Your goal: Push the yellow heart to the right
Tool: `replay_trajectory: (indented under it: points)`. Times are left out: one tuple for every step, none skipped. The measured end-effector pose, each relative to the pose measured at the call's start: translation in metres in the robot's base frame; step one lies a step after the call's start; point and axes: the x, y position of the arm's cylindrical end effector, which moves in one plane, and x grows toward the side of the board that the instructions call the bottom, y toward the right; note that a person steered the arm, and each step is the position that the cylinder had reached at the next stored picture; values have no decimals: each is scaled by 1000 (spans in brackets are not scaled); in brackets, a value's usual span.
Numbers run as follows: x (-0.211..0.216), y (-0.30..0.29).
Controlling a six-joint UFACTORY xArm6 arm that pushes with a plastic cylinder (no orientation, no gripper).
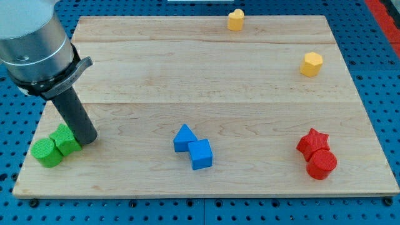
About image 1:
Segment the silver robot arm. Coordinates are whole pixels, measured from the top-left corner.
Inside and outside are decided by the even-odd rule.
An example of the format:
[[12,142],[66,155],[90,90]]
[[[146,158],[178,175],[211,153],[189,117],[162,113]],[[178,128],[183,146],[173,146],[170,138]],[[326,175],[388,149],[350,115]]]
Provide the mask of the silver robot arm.
[[52,101],[79,144],[97,138],[73,84],[93,62],[81,58],[57,13],[55,1],[1,1],[1,62],[18,88]]

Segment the black and silver clamp flange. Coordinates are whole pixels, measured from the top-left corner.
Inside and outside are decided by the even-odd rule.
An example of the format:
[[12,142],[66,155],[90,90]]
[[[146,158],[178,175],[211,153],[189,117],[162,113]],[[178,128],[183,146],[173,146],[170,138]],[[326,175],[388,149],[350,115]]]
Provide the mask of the black and silver clamp flange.
[[44,81],[22,81],[15,77],[10,70],[7,73],[12,82],[22,93],[30,96],[40,96],[44,100],[51,100],[57,95],[68,90],[82,75],[82,73],[93,65],[92,59],[88,56],[81,59],[76,47],[71,44],[73,50],[72,63],[63,71],[52,78]]

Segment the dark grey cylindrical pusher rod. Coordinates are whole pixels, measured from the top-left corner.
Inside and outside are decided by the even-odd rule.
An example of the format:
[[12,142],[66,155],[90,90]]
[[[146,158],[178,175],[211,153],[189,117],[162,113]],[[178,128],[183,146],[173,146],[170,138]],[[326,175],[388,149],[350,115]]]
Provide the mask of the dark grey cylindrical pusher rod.
[[96,140],[97,131],[73,87],[54,97],[52,103],[79,144],[87,145]]

